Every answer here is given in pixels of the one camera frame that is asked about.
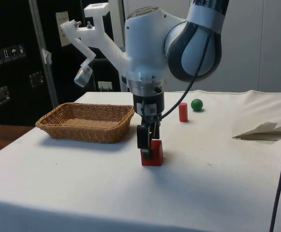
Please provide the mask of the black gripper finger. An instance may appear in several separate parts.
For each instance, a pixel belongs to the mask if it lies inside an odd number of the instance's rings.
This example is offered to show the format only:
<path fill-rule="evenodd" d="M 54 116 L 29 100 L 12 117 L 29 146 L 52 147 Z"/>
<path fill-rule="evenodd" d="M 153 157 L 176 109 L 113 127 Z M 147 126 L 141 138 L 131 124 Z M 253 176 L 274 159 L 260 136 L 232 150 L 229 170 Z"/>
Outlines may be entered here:
<path fill-rule="evenodd" d="M 152 139 L 160 138 L 160 121 L 157 120 L 152 125 Z"/>
<path fill-rule="evenodd" d="M 142 124 L 137 126 L 137 147 L 144 155 L 144 159 L 152 159 L 151 152 L 151 135 L 148 124 Z"/>

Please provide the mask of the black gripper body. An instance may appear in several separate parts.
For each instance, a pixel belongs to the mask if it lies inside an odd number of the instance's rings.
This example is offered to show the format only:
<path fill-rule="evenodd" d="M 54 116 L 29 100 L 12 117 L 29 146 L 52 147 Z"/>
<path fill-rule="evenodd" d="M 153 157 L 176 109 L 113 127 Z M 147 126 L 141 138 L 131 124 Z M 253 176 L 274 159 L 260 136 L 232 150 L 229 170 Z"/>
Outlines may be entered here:
<path fill-rule="evenodd" d="M 133 95 L 133 107 L 141 117 L 143 112 L 147 118 L 160 117 L 164 111 L 164 93 L 149 97 Z"/>

